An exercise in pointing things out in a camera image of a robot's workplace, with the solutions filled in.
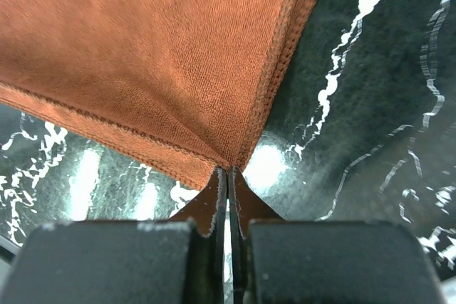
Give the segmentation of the brown towel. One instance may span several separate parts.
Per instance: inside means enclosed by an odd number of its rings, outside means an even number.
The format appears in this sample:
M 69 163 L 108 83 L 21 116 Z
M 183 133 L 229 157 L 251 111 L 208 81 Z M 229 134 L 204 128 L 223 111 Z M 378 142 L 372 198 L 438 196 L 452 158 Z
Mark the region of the brown towel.
M 202 189 L 245 168 L 317 0 L 1 0 L 1 101 Z

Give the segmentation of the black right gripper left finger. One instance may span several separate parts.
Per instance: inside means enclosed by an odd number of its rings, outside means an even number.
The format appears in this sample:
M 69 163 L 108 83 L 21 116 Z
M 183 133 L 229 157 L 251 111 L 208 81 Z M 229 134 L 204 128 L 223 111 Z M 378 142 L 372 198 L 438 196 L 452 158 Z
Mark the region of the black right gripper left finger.
M 227 176 L 174 216 L 59 221 L 37 228 L 14 258 L 3 303 L 222 303 Z

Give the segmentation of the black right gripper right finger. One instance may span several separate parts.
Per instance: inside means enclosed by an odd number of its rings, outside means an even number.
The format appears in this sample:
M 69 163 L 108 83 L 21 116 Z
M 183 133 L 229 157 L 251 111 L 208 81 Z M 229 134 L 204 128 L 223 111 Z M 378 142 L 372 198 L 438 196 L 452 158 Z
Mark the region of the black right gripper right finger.
M 418 240 L 384 221 L 287 221 L 227 177 L 235 303 L 444 303 Z

